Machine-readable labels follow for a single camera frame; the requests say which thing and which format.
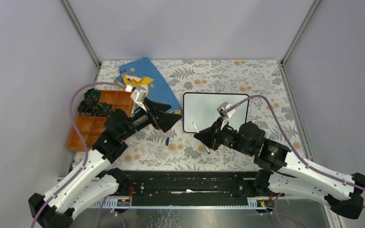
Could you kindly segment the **white whiteboard black frame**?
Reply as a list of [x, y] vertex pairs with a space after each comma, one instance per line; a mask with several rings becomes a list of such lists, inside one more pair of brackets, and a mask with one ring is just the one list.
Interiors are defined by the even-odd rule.
[[220, 117], [217, 108], [221, 104], [227, 102], [234, 105], [247, 97], [249, 97], [247, 94], [184, 93], [182, 108], [183, 131], [195, 133], [197, 130], [210, 127]]

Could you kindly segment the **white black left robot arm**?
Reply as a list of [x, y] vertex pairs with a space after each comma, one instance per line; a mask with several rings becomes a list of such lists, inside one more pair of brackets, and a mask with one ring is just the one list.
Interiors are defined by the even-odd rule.
[[169, 104], [145, 98], [137, 112], [128, 116], [124, 110], [110, 111], [105, 130], [85, 159], [60, 183], [44, 194], [34, 193], [28, 200], [33, 221], [43, 228], [68, 228], [76, 217], [100, 199], [128, 191], [128, 177], [119, 169], [111, 169], [98, 182], [88, 186], [100, 172], [109, 167], [127, 149], [126, 139], [152, 125], [164, 133], [180, 119], [180, 114], [169, 113]]

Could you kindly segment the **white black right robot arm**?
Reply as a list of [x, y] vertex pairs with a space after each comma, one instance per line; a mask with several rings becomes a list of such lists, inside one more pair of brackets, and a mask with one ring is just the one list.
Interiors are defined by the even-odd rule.
[[259, 167], [254, 191], [294, 195], [316, 201], [348, 219], [358, 219], [364, 199], [359, 187], [365, 186], [360, 173], [343, 174], [297, 156], [287, 146], [267, 139], [265, 131], [252, 122], [243, 123], [238, 130], [222, 125], [219, 117], [212, 126], [193, 135], [210, 150], [221, 145], [254, 158]]

